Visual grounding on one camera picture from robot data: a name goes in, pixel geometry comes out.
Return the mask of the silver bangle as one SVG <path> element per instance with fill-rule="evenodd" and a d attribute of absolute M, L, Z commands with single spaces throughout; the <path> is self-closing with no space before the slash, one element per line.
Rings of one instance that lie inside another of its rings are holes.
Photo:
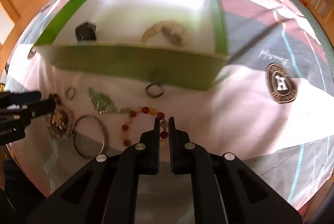
<path fill-rule="evenodd" d="M 79 150 L 79 148 L 76 145 L 76 138 L 77 138 L 78 134 L 83 135 L 86 138 L 90 138 L 90 139 L 94 140 L 95 142 L 97 142 L 96 138 L 92 138 L 92 136 L 84 135 L 84 134 L 82 134 L 82 133 L 80 133 L 80 132 L 78 132 L 76 130 L 78 124 L 82 120 L 88 119 L 88 118 L 94 119 L 96 121 L 96 123 L 99 125 L 99 129 L 100 129 L 101 135 L 103 136 L 103 140 L 102 140 L 102 143 L 101 143 L 101 149 L 100 149 L 99 155 L 105 153 L 106 144 L 109 141 L 109 134 L 108 134 L 106 126 L 103 124 L 103 122 L 99 118 L 97 118 L 96 116 L 94 116 L 94 115 L 83 115 L 83 116 L 80 116 L 78 119 L 76 119 L 76 121 L 74 122 L 74 126 L 72 128 L 72 132 L 71 132 L 71 135 L 72 135 L 72 145 L 74 147 L 74 151 L 80 157 L 82 157 L 84 159 L 87 159 L 87 160 L 91 160 L 91 159 L 93 159 L 93 156 L 85 155 L 82 151 Z"/>

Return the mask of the green crystal brooch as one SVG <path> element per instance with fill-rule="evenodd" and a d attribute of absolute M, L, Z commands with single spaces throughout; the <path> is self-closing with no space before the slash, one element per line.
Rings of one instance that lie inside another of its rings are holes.
<path fill-rule="evenodd" d="M 106 94 L 97 92 L 93 88 L 87 89 L 89 98 L 94 109 L 99 115 L 103 114 L 125 114 L 132 111 L 132 107 L 119 108 L 115 105 L 114 101 Z"/>

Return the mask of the black watch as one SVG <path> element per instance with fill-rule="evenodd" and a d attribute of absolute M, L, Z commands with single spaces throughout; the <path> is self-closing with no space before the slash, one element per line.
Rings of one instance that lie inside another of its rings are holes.
<path fill-rule="evenodd" d="M 96 41 L 96 25 L 84 22 L 75 28 L 77 41 Z"/>

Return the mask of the plaid bed quilt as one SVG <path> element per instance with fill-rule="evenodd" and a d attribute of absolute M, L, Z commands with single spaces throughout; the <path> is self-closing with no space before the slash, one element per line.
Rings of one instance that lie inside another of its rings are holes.
<path fill-rule="evenodd" d="M 25 30 L 11 56 L 5 88 L 57 95 L 56 110 L 34 119 L 10 152 L 25 177 L 51 195 L 87 162 L 72 145 L 80 116 L 99 118 L 109 134 L 105 154 L 121 153 L 174 118 L 176 128 L 209 153 L 234 153 L 294 208 L 299 209 L 333 171 L 333 76 L 322 42 L 290 0 L 220 0 L 228 59 L 209 89 L 195 90 L 106 74 L 59 69 L 35 43 L 70 0 L 56 0 Z M 99 115 L 87 89 L 108 95 L 125 114 Z M 103 136 L 82 120 L 76 145 L 97 156 Z"/>

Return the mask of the green cardboard box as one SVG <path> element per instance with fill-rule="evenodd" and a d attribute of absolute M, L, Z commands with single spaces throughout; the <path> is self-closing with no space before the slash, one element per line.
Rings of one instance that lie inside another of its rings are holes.
<path fill-rule="evenodd" d="M 184 25 L 189 43 L 173 46 L 161 34 L 142 43 L 160 21 Z M 77 41 L 84 22 L 96 25 L 96 41 Z M 195 90 L 209 89 L 228 59 L 220 0 L 70 0 L 34 46 L 59 69 Z"/>

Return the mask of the wooden footboard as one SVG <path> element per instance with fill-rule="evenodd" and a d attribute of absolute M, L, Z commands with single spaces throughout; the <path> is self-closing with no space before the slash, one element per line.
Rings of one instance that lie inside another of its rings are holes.
<path fill-rule="evenodd" d="M 333 0 L 300 0 L 308 8 L 321 27 L 331 34 L 333 30 Z"/>

